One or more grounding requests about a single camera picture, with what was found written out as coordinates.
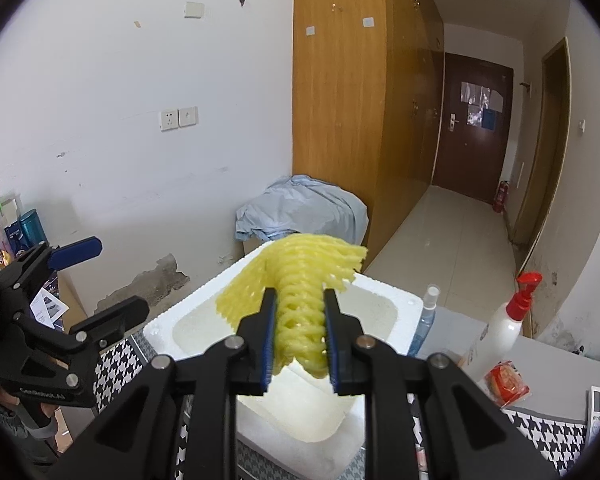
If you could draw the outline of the yellow foam fruit net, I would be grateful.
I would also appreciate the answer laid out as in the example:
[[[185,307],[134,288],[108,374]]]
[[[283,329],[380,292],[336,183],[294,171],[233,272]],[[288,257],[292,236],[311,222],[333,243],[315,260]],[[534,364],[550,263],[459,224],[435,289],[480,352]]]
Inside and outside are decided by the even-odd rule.
[[[236,330],[276,290],[273,373],[298,362],[316,379],[328,374],[324,290],[343,292],[362,269],[367,248],[329,235],[291,234],[263,248],[215,300]]]

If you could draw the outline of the white lotion pump bottle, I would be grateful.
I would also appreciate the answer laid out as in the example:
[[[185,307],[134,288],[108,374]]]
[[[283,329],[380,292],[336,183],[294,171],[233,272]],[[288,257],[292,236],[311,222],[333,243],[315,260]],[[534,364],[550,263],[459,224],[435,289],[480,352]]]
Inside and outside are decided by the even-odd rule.
[[[543,275],[539,272],[520,274],[517,291],[495,311],[460,359],[458,367],[474,382],[481,382],[513,348],[522,322],[532,307],[534,291],[542,281]]]

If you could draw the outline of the orange wooden wardrobe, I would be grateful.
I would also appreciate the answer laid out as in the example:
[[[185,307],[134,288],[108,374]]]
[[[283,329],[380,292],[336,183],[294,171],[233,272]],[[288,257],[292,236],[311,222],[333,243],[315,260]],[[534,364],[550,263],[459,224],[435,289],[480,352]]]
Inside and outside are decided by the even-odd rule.
[[[443,53],[434,0],[294,0],[292,171],[362,200],[370,259],[431,183]]]

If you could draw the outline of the blue spray bottle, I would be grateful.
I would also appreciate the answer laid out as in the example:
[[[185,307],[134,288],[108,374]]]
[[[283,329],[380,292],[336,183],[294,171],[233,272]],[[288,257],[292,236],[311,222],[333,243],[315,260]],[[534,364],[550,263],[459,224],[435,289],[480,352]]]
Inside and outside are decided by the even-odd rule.
[[[422,296],[422,313],[410,345],[408,356],[417,356],[422,344],[425,342],[431,327],[434,325],[440,288],[435,284],[430,284],[426,288],[425,295]]]

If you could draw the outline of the white wall socket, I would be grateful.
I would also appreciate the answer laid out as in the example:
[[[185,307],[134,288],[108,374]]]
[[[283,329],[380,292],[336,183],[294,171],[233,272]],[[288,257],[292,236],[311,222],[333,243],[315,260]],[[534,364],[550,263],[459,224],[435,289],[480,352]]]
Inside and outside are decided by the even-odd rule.
[[[184,107],[178,110],[163,110],[159,114],[159,128],[162,132],[193,127],[198,124],[198,107]]]

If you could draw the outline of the white remote control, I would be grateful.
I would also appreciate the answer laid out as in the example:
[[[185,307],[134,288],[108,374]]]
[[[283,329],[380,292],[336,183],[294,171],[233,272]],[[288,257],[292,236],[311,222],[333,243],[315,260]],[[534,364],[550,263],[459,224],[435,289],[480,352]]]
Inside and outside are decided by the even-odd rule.
[[[588,418],[586,419],[588,431],[596,434],[600,430],[600,387],[591,386],[588,389]]]

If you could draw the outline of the houndstooth table mat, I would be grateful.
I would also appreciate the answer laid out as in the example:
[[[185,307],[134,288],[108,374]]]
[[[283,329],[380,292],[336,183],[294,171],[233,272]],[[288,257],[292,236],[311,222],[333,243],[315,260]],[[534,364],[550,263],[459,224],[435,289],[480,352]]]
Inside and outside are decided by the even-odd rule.
[[[106,350],[95,367],[94,393],[96,410],[102,411],[122,388],[131,382],[152,351],[129,336]],[[509,421],[535,446],[561,476],[580,457],[584,449],[586,426],[572,420],[550,419],[530,411],[506,408]],[[238,477],[241,479],[295,479],[298,474],[288,466],[279,466],[256,451],[251,445],[237,441]]]

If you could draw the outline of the white styrofoam box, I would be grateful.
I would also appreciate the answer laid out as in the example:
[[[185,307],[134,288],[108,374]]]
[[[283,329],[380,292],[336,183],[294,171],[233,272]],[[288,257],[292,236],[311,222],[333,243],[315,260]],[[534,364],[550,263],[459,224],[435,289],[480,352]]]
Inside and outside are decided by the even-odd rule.
[[[143,334],[159,354],[181,361],[204,353],[234,335],[216,303],[224,289],[259,253],[253,250],[150,321]],[[335,292],[339,310],[360,322],[362,332],[396,352],[410,348],[422,298],[392,285],[355,275]],[[277,352],[263,396],[238,396],[236,429],[240,440],[303,479],[335,479],[362,448],[365,401],[340,396],[332,386],[323,333],[300,336],[297,353]]]

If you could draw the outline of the red fire extinguisher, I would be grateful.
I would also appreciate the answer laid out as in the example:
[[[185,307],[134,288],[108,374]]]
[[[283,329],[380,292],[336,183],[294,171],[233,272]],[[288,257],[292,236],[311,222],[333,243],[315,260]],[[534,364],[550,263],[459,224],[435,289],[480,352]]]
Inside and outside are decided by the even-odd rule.
[[[504,209],[508,189],[509,183],[506,180],[501,181],[498,185],[498,189],[496,190],[496,194],[493,201],[493,210],[497,214],[500,214]]]

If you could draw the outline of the red packaged snack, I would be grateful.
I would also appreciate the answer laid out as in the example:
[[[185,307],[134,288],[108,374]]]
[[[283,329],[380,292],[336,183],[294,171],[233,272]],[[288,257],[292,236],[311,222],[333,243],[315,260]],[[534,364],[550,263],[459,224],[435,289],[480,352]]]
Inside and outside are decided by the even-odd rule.
[[[530,393],[529,386],[512,361],[496,364],[484,381],[492,400],[500,408],[514,404]]]

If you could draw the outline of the white wall switch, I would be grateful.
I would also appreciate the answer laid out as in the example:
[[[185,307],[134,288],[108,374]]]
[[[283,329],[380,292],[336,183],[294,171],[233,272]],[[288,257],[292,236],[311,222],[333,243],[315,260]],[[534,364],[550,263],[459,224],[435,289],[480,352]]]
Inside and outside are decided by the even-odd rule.
[[[186,1],[184,6],[184,18],[199,20],[204,17],[204,4],[201,2]]]

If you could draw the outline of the dark brown entrance door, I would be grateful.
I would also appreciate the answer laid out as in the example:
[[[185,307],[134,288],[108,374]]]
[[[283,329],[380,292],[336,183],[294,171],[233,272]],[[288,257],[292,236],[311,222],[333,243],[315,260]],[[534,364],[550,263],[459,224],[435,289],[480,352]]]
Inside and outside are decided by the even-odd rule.
[[[507,150],[514,71],[448,53],[434,180],[439,188],[492,203]]]

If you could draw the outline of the light blue bedsheet pile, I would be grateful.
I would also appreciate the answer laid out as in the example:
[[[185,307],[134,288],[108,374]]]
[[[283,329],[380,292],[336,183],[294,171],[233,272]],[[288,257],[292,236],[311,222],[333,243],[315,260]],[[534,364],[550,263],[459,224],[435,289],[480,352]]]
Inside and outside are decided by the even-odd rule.
[[[358,196],[297,174],[274,182],[236,210],[235,238],[269,242],[291,234],[324,234],[359,245],[369,223],[367,206]]]

